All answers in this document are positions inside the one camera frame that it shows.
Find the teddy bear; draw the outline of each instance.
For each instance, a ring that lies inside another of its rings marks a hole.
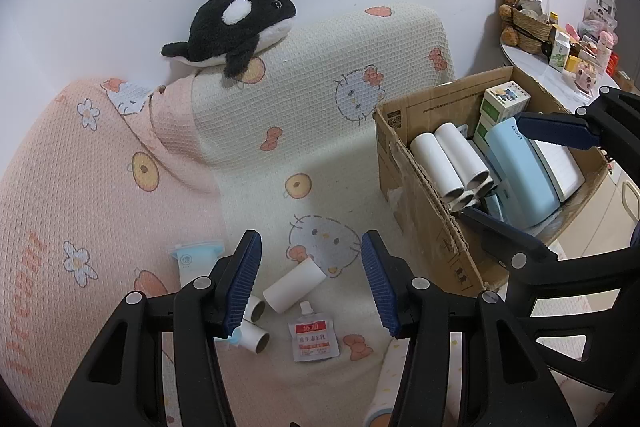
[[[518,32],[511,25],[513,20],[513,5],[517,0],[504,0],[498,8],[498,13],[502,19],[502,34],[500,35],[500,41],[507,46],[517,46],[519,42]]]

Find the white blanket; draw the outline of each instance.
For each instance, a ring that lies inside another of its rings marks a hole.
[[[370,12],[294,29],[254,58],[244,82],[224,79],[221,68],[193,81],[195,124],[220,188],[228,248],[245,229],[262,235],[256,295],[313,256],[328,278],[307,298],[334,316],[340,343],[336,359],[294,363],[287,321],[300,308],[267,311],[258,322],[271,334],[265,351],[247,360],[229,347],[220,356],[239,425],[261,423],[265,403],[270,425],[359,425],[376,388],[390,337],[362,268],[360,238],[377,229],[391,252],[408,252],[378,188],[371,114],[381,100],[455,77],[432,10],[394,4],[389,16]],[[355,336],[345,343],[347,335]],[[238,359],[251,371],[238,371]]]

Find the white paper roll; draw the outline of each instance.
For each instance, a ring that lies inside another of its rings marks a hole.
[[[465,191],[456,170],[430,132],[415,137],[409,146],[418,165],[424,167],[442,201],[450,203]]]
[[[494,179],[491,176],[488,176],[487,179],[485,179],[484,183],[482,183],[478,188],[476,188],[476,190],[474,190],[474,197],[478,200],[480,198],[484,198],[488,194],[489,190],[494,188],[494,186]]]
[[[313,259],[307,257],[262,294],[269,306],[278,313],[284,313],[324,279],[326,279],[324,272],[319,269]]]
[[[238,327],[240,329],[238,344],[244,349],[248,349],[252,353],[260,353],[269,343],[269,332],[255,324],[242,319],[242,323]]]
[[[471,201],[474,199],[474,192],[472,190],[467,190],[462,196],[460,196],[457,200],[449,203],[449,208],[452,212],[459,212],[463,208],[465,208]]]
[[[262,316],[265,307],[266,305],[262,299],[255,295],[249,295],[249,300],[246,303],[246,308],[244,309],[244,315],[242,317],[245,320],[254,323]]]
[[[435,136],[465,189],[478,188],[489,175],[489,171],[456,126],[452,123],[443,123],[436,130]]]
[[[495,173],[494,168],[489,162],[489,160],[487,159],[487,157],[484,154],[482,154],[481,150],[478,149],[478,146],[474,143],[473,140],[467,140],[466,142],[471,146],[471,148],[474,151],[476,151],[476,154],[478,155],[478,157],[484,162],[484,165],[489,171],[489,177],[492,178],[494,180],[494,184],[497,185],[500,182],[500,176],[498,176],[498,174]]]

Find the orca plush toy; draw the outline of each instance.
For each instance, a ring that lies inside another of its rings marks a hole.
[[[191,23],[188,42],[164,45],[162,55],[190,66],[226,64],[225,75],[242,75],[254,53],[281,40],[296,7],[290,0],[208,0]]]

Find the qr code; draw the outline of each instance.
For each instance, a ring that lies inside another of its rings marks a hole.
[[[398,109],[397,111],[388,112],[386,114],[386,122],[391,129],[400,129],[402,127],[402,113]]]

